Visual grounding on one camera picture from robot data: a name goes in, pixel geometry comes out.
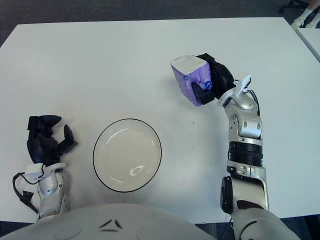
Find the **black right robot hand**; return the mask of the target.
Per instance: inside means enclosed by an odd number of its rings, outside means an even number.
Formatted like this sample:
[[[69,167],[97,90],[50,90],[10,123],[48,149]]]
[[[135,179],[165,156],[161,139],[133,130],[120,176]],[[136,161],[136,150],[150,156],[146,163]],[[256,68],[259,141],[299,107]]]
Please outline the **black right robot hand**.
[[[235,84],[230,71],[223,64],[215,61],[214,57],[207,53],[197,57],[207,62],[209,70],[206,70],[205,74],[209,73],[210,79],[202,82],[196,80],[191,87],[197,104],[205,105],[214,99],[220,99],[225,92],[234,88]]]

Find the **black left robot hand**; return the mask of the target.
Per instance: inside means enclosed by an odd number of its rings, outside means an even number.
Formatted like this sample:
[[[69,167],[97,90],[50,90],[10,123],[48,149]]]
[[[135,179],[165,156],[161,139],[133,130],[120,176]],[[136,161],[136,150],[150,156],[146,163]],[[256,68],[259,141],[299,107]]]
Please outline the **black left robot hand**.
[[[53,138],[52,128],[62,120],[57,115],[30,116],[27,149],[35,164],[51,166],[60,163],[61,156],[71,151],[78,144],[71,128],[66,124],[63,128],[64,140],[57,142]]]

